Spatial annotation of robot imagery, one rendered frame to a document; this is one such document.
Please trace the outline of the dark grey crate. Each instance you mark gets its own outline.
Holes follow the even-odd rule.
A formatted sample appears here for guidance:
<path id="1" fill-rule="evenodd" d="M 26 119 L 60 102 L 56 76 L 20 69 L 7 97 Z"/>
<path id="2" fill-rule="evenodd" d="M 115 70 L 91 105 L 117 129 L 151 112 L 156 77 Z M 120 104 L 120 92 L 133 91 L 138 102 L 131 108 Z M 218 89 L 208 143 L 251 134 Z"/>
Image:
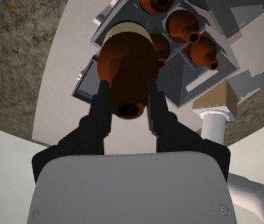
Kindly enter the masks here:
<path id="1" fill-rule="evenodd" d="M 166 67 L 159 70 L 156 80 L 157 89 L 158 91 L 163 91 L 165 99 L 177 109 L 180 109 L 240 70 L 232 48 L 205 0 L 174 0 L 172 7 L 166 13 L 161 15 L 149 14 L 150 16 L 141 7 L 138 7 L 139 5 L 137 4 L 139 3 L 136 2 L 137 0 L 119 0 L 114 6 L 116 8 L 111 9 L 112 11 L 110 10 L 112 13 L 110 14 L 109 12 L 103 19 L 101 26 L 98 27 L 98 31 L 95 32 L 90 43 L 101 50 L 108 30 L 113 24 L 122 20 L 137 21 L 145 26 L 148 33 L 156 27 L 166 37 L 171 49 L 170 56 L 166 60 Z M 172 39 L 171 41 L 170 37 L 165 34 L 167 32 L 162 27 L 161 22 L 178 6 L 196 16 L 199 21 L 199 33 L 203 33 L 215 43 L 217 48 L 216 59 L 220 63 L 216 69 L 218 71 L 216 74 L 189 92 L 186 87 L 210 71 L 210 69 L 207 66 L 195 65 L 189 59 L 183 50 L 189 43 L 181 44 Z M 191 63 L 184 55 L 188 57 Z"/>

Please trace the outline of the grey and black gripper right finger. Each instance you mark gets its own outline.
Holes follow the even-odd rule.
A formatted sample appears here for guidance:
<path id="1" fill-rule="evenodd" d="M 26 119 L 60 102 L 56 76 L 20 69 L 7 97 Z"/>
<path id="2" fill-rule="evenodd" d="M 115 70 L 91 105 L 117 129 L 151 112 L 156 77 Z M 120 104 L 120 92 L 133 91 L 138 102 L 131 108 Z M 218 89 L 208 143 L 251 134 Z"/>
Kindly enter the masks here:
<path id="1" fill-rule="evenodd" d="M 149 131 L 156 136 L 156 153 L 198 151 L 208 154 L 218 163 L 227 183 L 230 150 L 219 143 L 202 139 L 198 133 L 178 122 L 176 114 L 168 110 L 164 92 L 158 91 L 155 78 L 146 80 L 146 91 Z"/>

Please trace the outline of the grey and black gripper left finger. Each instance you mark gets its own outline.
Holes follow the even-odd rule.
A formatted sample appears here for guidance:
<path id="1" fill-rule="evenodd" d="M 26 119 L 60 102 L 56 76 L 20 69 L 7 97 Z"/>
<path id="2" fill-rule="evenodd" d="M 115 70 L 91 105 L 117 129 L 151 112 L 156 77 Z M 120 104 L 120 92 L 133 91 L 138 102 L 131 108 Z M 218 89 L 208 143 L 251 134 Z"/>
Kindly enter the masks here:
<path id="1" fill-rule="evenodd" d="M 57 145 L 33 156 L 35 185 L 43 167 L 55 158 L 69 155 L 105 155 L 104 138 L 111 133 L 113 111 L 109 102 L 110 91 L 109 82 L 100 81 L 98 94 L 92 97 L 89 114 L 80 119 L 79 126 L 62 138 Z"/>

